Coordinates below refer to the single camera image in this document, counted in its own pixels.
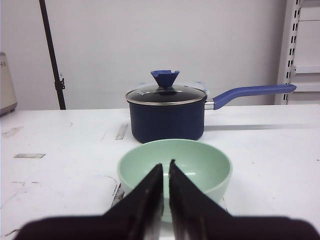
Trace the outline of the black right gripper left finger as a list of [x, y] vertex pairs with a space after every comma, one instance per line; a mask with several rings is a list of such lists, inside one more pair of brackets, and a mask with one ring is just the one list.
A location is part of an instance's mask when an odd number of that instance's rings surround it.
[[163, 166], [156, 164], [122, 200], [102, 215], [31, 221], [17, 240], [157, 240], [163, 213]]

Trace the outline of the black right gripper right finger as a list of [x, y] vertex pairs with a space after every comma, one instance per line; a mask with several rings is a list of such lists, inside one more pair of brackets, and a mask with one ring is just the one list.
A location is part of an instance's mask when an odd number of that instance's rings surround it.
[[169, 206], [177, 240], [318, 240], [307, 221], [284, 216], [235, 216], [206, 196], [171, 160]]

